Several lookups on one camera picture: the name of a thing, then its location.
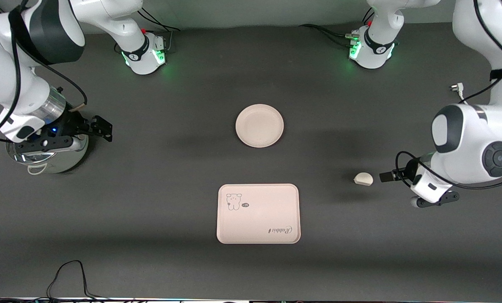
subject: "white plate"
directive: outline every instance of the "white plate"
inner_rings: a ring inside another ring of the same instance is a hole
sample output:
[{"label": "white plate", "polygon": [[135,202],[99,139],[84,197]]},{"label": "white plate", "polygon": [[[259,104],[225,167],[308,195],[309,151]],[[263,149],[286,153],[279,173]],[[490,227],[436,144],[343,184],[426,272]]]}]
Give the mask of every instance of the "white plate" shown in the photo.
[{"label": "white plate", "polygon": [[239,139],[252,147],[268,147],[283,135],[284,121],[281,114],[266,104],[255,104],[244,109],[236,119]]},{"label": "white plate", "polygon": [[224,244],[294,244],[301,235],[293,184],[226,184],[218,194],[217,237]]}]

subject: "silver metal cylinder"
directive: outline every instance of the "silver metal cylinder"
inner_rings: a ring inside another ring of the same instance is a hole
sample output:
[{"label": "silver metal cylinder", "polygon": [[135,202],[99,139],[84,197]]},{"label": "silver metal cylinder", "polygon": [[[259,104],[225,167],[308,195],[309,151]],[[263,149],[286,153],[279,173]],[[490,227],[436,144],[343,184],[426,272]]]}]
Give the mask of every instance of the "silver metal cylinder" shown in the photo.
[{"label": "silver metal cylinder", "polygon": [[49,124],[64,113],[64,109],[66,108],[66,98],[60,94],[56,88],[53,86],[50,87],[49,96],[45,103],[41,105],[35,111],[29,113],[29,115],[33,115],[34,117],[38,117],[42,119],[45,124]]}]

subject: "dark gray tabletop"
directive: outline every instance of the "dark gray tabletop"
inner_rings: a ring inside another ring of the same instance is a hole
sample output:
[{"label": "dark gray tabletop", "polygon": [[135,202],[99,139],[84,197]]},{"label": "dark gray tabletop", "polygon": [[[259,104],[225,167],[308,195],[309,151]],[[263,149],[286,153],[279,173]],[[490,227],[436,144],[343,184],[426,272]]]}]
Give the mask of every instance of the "dark gray tabletop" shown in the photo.
[{"label": "dark gray tabletop", "polygon": [[[337,27],[348,31],[354,25]],[[110,297],[502,301],[502,188],[416,209],[400,182],[353,184],[393,169],[399,150],[433,150],[435,113],[487,84],[489,64],[450,24],[405,25],[378,70],[302,27],[177,32],[168,64],[133,74],[109,36],[56,68],[114,124],[76,169],[29,176],[0,143],[0,295],[38,296],[81,259],[91,292]],[[64,86],[71,103],[80,95]],[[485,103],[488,94],[479,98]],[[285,133],[253,149],[238,113],[274,106]],[[223,245],[217,192],[228,183],[293,183],[301,240]],[[81,295],[78,267],[54,295]]]}]

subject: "bear drawing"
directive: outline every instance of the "bear drawing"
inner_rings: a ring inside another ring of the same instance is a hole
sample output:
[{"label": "bear drawing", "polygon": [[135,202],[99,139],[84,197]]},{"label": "bear drawing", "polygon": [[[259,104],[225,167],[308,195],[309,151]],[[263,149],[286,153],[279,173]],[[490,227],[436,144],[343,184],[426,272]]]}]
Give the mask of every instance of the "bear drawing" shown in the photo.
[{"label": "bear drawing", "polygon": [[226,194],[226,203],[228,210],[238,210],[239,204],[242,202],[242,194]]}]

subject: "pot handle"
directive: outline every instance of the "pot handle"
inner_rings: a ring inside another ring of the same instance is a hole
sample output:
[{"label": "pot handle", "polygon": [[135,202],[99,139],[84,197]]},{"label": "pot handle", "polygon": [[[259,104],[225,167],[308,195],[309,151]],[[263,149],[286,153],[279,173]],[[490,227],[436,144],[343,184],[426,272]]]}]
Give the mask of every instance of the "pot handle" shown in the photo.
[{"label": "pot handle", "polygon": [[47,163],[43,163],[40,165],[29,165],[28,166],[28,174],[30,175],[39,175],[45,171],[47,168]]}]

